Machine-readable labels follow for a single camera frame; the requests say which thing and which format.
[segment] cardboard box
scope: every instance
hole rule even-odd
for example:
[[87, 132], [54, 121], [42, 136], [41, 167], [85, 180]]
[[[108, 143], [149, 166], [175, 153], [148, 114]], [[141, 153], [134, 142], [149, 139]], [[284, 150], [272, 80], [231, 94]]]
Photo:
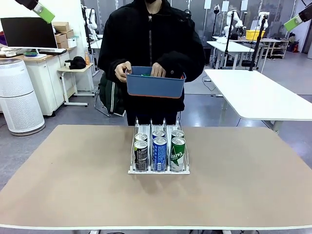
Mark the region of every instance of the cardboard box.
[[64, 41], [67, 41], [67, 37], [65, 34], [56, 34], [55, 40], [57, 41], [57, 43], [62, 43]]
[[70, 30], [68, 22], [52, 22], [52, 25], [60, 32], [68, 32]]
[[67, 40], [63, 41], [61, 43], [58, 43], [58, 49], [68, 49], [68, 42], [67, 42]]
[[70, 29], [68, 32], [61, 32], [63, 34], [66, 34], [67, 39], [72, 38], [74, 36], [74, 31]]

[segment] white wire rack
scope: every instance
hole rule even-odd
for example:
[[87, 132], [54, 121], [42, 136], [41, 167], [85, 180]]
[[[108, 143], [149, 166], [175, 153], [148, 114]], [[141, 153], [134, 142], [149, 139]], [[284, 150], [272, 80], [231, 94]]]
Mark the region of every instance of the white wire rack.
[[[166, 160], [166, 171], [158, 172], [152, 169], [152, 152], [153, 152], [153, 142], [152, 142], [152, 132], [155, 130], [164, 130], [167, 138], [167, 160]], [[182, 130], [180, 119], [178, 118], [175, 125], [167, 125], [166, 120], [164, 120], [162, 125], [153, 125], [152, 121], [149, 125], [139, 125], [138, 120], [134, 127], [133, 138], [132, 138], [132, 148], [131, 148], [131, 161], [129, 174], [169, 174], [169, 175], [188, 175], [190, 174], [189, 166], [189, 153], [187, 146], [185, 144], [184, 160], [183, 160], [183, 170], [181, 172], [173, 172], [170, 170], [170, 154], [171, 154], [171, 133], [174, 130]], [[144, 172], [137, 171], [135, 166], [135, 152], [134, 152], [134, 142], [135, 135], [137, 133], [145, 133], [147, 135], [148, 142], [148, 169]]]

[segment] gray floor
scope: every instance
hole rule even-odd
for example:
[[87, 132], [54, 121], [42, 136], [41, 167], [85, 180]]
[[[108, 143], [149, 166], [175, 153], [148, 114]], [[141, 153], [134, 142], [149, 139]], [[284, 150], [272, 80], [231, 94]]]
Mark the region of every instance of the gray floor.
[[[312, 59], [306, 54], [287, 52], [284, 59], [266, 60], [263, 74], [296, 94], [312, 95]], [[207, 79], [205, 72], [193, 82], [186, 83], [185, 93], [219, 94], [212, 83], [205, 83], [210, 90], [205, 87], [203, 77]]]
[[[312, 96], [303, 96], [312, 101]], [[126, 119], [113, 116], [108, 118], [93, 108], [94, 98], [73, 97], [72, 101], [88, 102], [88, 107], [60, 107], [56, 117], [46, 118], [46, 128], [31, 136], [12, 136], [0, 114], [0, 190], [15, 171], [25, 162], [31, 153], [44, 141], [51, 131], [59, 124], [93, 124], [93, 125], [126, 125]], [[186, 95], [185, 111], [181, 114], [183, 126], [218, 126], [221, 114], [223, 98], [211, 97], [210, 95]], [[223, 126], [236, 126], [238, 116], [229, 107]], [[261, 121], [241, 120], [239, 127], [263, 126]], [[312, 168], [312, 122], [285, 122], [280, 131], [280, 137], [287, 142], [302, 159]], [[124, 231], [126, 234], [186, 234], [186, 231]], [[70, 231], [28, 231], [0, 228], [0, 234], [69, 234]], [[262, 234], [307, 234], [312, 229], [305, 230], [283, 230], [283, 231], [261, 231]]]

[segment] black face mask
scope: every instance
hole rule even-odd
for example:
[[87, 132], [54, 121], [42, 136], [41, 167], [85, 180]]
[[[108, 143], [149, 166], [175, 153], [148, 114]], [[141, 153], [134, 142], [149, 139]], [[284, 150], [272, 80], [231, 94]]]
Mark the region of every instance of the black face mask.
[[146, 1], [146, 3], [153, 3], [153, 2], [155, 2], [156, 0], [145, 0]]

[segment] yellow crate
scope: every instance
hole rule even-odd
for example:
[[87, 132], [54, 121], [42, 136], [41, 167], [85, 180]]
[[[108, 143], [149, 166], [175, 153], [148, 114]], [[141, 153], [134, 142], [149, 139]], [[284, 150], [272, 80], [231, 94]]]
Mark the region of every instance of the yellow crate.
[[257, 40], [260, 30], [246, 30], [246, 39], [247, 40]]

